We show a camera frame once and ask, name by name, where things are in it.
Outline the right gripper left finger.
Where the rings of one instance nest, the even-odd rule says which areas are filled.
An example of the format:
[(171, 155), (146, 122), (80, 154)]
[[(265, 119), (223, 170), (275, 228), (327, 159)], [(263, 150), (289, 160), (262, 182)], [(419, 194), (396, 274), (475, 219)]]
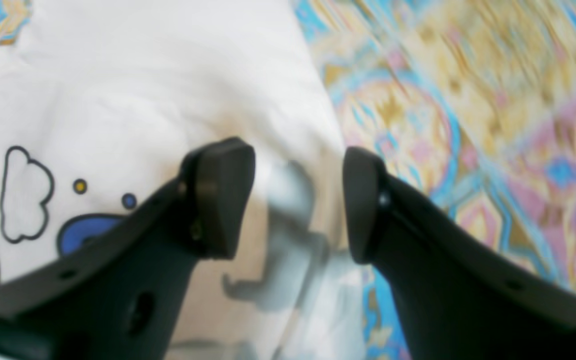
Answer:
[(0, 360), (161, 360), (201, 260), (232, 260), (256, 168), (229, 137), (76, 251), (0, 285)]

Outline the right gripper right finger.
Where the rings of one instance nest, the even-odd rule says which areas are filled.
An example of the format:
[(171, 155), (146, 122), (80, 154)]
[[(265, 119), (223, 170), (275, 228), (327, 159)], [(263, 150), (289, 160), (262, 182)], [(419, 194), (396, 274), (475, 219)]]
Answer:
[(343, 156), (352, 259), (390, 286), (414, 360), (576, 360), (576, 294), (496, 255), (375, 153)]

